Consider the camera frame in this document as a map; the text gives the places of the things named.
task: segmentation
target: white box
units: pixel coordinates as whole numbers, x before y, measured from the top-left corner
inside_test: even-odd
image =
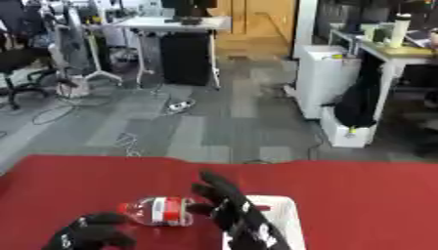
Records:
[[[270,207],[269,211],[262,211],[262,214],[285,237],[285,241],[291,250],[306,250],[298,210],[291,198],[273,195],[247,195],[246,197],[256,206]],[[231,250],[228,245],[231,239],[224,232],[222,250]]]
[[[323,108],[321,127],[334,147],[362,148],[368,143],[370,128],[360,128],[350,133],[350,129],[340,124],[334,116],[333,107]]]

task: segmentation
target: wooden desk surface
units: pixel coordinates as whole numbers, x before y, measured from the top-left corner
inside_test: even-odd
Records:
[[[373,42],[361,41],[362,44],[376,49],[388,58],[422,58],[428,59],[433,57],[433,52],[430,49],[404,46],[398,49],[390,48],[386,45],[377,45]]]

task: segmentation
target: black glove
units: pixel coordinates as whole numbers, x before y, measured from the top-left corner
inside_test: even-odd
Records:
[[[201,171],[200,178],[208,186],[193,184],[192,190],[211,204],[192,204],[187,209],[212,218],[232,238],[229,244],[233,250],[290,249],[280,231],[235,185],[209,171]]]
[[[43,250],[99,250],[104,246],[133,249],[135,240],[115,229],[127,222],[114,213],[82,216],[50,239]]]

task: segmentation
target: white tray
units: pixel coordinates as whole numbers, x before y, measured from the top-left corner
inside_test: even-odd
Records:
[[[298,218],[295,202],[284,196],[248,195],[247,198],[256,206],[269,206],[263,215],[279,229],[291,250],[305,250],[303,233]],[[222,249],[231,250],[228,241],[231,237],[224,232]]]

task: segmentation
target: plastic bottle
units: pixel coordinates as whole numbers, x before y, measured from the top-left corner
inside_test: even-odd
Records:
[[[194,222],[193,215],[186,211],[190,198],[146,197],[136,202],[121,203],[117,212],[128,216],[132,221],[146,226],[187,227]]]
[[[411,14],[398,14],[395,20],[395,26],[392,31],[391,42],[389,47],[397,49],[402,47],[405,36],[411,23]]]

